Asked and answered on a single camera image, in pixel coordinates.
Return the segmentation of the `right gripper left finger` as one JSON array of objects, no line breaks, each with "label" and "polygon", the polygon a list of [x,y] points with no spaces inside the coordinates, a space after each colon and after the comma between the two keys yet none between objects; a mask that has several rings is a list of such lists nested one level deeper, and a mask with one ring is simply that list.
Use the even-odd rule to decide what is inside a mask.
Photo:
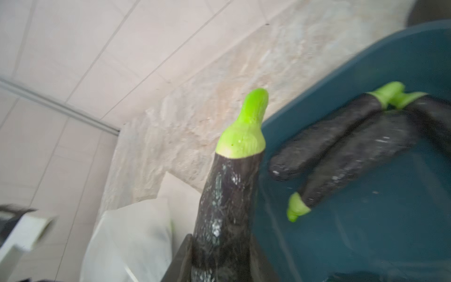
[{"label": "right gripper left finger", "polygon": [[192,265],[192,234],[188,234],[178,249],[161,282],[190,282]]}]

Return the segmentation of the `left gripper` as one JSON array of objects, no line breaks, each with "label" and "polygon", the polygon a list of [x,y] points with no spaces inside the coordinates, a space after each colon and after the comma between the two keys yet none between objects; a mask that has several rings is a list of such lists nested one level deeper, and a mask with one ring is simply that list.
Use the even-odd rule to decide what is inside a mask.
[{"label": "left gripper", "polygon": [[48,212],[16,204],[1,205],[1,262],[17,262],[36,249],[56,223]]}]

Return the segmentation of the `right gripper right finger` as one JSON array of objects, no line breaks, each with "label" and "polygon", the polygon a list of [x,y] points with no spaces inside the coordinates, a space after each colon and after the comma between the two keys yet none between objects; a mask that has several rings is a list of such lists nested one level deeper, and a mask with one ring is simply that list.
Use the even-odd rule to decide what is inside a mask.
[{"label": "right gripper right finger", "polygon": [[266,258],[255,235],[250,238],[250,272],[252,282],[278,282],[279,278]]}]

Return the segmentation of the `clear zip-top bag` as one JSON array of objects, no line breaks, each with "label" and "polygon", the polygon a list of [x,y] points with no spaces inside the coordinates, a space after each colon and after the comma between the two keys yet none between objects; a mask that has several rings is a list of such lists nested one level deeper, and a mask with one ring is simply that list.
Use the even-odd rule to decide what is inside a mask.
[{"label": "clear zip-top bag", "polygon": [[194,230],[200,196],[167,172],[156,199],[104,212],[86,249],[80,281],[161,281]]}]

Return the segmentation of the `teal plastic bin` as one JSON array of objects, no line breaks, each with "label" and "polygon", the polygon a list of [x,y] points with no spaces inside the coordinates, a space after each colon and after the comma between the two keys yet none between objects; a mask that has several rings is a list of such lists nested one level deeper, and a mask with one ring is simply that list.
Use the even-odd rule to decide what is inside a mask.
[{"label": "teal plastic bin", "polygon": [[269,282],[451,279],[451,22],[371,45],[263,124]]}]

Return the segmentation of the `eggplant at bin back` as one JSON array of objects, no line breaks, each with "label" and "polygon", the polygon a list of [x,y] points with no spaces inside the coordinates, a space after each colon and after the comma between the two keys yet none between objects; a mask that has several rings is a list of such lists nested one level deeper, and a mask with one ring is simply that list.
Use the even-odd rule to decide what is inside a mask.
[{"label": "eggplant at bin back", "polygon": [[284,142],[268,163],[276,180],[289,180],[310,168],[335,145],[369,117],[387,110],[390,101],[405,90],[401,82],[390,82],[362,93],[333,113],[310,124]]}]

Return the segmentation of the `eggplant at bin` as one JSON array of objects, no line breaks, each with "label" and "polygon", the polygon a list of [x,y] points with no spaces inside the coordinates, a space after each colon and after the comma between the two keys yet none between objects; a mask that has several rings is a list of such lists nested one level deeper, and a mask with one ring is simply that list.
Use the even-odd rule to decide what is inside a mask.
[{"label": "eggplant at bin", "polygon": [[447,156],[451,156],[451,102],[425,92],[401,92],[389,102],[397,109],[414,114],[432,142]]},{"label": "eggplant at bin", "polygon": [[401,82],[390,82],[362,93],[333,113],[310,124],[284,142],[268,163],[276,180],[289,180],[310,168],[335,145],[369,117],[387,110],[390,101],[405,90]]},{"label": "eggplant at bin", "polygon": [[369,117],[335,144],[290,196],[288,220],[295,222],[370,169],[413,147],[419,138],[419,122],[407,111],[389,110]]}]

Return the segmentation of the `eggplant at bin front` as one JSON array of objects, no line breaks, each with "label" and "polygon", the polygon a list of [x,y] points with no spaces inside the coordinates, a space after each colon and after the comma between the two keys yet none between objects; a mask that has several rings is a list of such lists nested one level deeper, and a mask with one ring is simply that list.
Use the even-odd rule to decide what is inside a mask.
[{"label": "eggplant at bin front", "polygon": [[369,117],[335,144],[290,196],[288,220],[295,222],[370,169],[413,147],[419,138],[419,122],[407,111],[389,110]]}]

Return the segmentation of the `eggplant at bin left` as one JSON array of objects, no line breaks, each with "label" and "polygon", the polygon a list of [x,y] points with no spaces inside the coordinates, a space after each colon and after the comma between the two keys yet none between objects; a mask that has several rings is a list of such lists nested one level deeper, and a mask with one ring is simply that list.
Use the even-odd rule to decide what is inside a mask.
[{"label": "eggplant at bin left", "polygon": [[432,142],[447,156],[451,156],[451,102],[425,92],[401,92],[389,102],[397,109],[414,114]]}]

